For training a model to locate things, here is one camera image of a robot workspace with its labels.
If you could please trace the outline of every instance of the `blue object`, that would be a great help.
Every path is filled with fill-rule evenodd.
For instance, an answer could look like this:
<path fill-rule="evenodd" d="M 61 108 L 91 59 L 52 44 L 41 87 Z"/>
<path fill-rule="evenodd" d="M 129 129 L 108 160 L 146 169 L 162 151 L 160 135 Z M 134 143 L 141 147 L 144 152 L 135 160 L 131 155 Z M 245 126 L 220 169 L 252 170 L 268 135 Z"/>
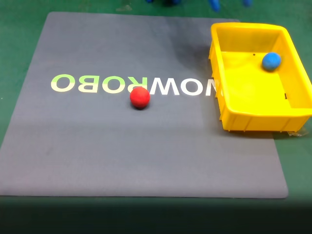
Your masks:
<path fill-rule="evenodd" d="M 244 6 L 251 6 L 253 0 L 243 0 Z"/>
<path fill-rule="evenodd" d="M 274 71 L 281 64 L 281 56 L 275 52 L 267 53 L 262 60 L 262 66 L 267 71 Z"/>
<path fill-rule="evenodd" d="M 181 2 L 181 0 L 171 0 L 171 2 L 172 2 L 173 4 L 179 4 L 179 3 Z"/>
<path fill-rule="evenodd" d="M 251 6 L 252 2 L 253 0 L 243 0 L 243 4 L 245 6 Z M 219 0 L 209 0 L 209 3 L 214 11 L 216 12 L 220 11 L 221 6 Z"/>
<path fill-rule="evenodd" d="M 146 0 L 148 3 L 153 2 L 154 0 Z M 181 0 L 171 0 L 172 4 L 179 4 Z"/>
<path fill-rule="evenodd" d="M 209 0 L 209 3 L 214 11 L 216 12 L 220 11 L 221 7 L 219 0 Z"/>

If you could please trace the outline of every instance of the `mat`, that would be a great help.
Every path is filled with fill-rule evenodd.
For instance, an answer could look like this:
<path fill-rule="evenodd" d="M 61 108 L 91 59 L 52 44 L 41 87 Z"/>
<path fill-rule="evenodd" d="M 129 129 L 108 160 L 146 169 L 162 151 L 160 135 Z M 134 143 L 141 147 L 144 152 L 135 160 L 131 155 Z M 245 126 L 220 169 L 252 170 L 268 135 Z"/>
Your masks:
<path fill-rule="evenodd" d="M 53 12 L 0 149 L 0 195 L 282 198 L 271 134 L 219 122 L 210 27 Z M 129 91 L 151 92 L 139 111 Z"/>

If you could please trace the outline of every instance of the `yellow plastic bin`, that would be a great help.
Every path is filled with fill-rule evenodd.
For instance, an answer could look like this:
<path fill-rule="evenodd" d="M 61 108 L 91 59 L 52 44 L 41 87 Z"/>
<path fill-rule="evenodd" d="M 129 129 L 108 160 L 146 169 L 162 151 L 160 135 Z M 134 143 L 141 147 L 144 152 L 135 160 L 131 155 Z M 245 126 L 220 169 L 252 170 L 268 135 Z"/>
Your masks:
<path fill-rule="evenodd" d="M 287 30 L 259 23 L 216 23 L 211 60 L 223 129 L 298 131 L 312 116 L 312 85 Z M 282 62 L 262 68 L 269 52 Z"/>

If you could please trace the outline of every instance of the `ball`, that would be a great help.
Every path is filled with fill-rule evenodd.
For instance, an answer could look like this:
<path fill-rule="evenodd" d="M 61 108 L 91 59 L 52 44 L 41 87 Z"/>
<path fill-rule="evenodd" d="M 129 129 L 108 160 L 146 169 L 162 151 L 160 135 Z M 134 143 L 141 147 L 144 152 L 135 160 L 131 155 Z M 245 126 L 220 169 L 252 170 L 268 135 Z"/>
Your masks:
<path fill-rule="evenodd" d="M 275 52 L 267 53 L 262 60 L 262 66 L 265 70 L 271 72 L 279 67 L 282 59 L 281 56 Z"/>
<path fill-rule="evenodd" d="M 138 109 L 145 108 L 150 102 L 150 98 L 150 93 L 143 87 L 134 88 L 130 93 L 130 101 Z"/>

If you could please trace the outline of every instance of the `blue ball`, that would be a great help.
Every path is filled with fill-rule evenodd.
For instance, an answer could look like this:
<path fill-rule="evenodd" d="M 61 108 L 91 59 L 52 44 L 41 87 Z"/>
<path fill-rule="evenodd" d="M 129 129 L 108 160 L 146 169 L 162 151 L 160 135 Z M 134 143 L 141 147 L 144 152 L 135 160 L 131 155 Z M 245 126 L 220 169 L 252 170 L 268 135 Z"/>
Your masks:
<path fill-rule="evenodd" d="M 275 52 L 267 53 L 262 60 L 262 66 L 267 71 L 274 71 L 281 64 L 281 56 Z"/>

